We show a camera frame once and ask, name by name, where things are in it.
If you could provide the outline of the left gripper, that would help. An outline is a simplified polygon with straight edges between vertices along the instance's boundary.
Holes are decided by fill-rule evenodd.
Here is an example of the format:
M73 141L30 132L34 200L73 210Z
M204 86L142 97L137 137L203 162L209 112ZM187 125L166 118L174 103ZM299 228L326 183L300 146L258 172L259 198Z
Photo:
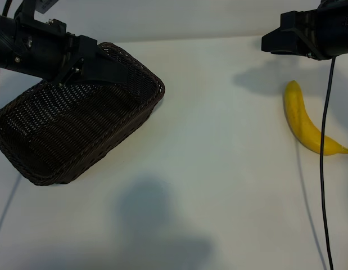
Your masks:
M71 84L125 84L128 68L99 48L95 39L80 35L71 52L74 35L66 24L53 19L46 23L32 17L15 18L13 71L48 82Z

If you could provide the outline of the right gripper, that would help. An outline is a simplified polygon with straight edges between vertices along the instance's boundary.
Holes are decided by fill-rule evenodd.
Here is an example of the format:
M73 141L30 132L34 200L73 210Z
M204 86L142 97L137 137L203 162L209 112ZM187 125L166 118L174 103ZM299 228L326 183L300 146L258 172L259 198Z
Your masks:
M301 31L306 41L300 37ZM262 37L261 50L274 55L303 55L316 60L348 54L348 7L283 13L279 28Z

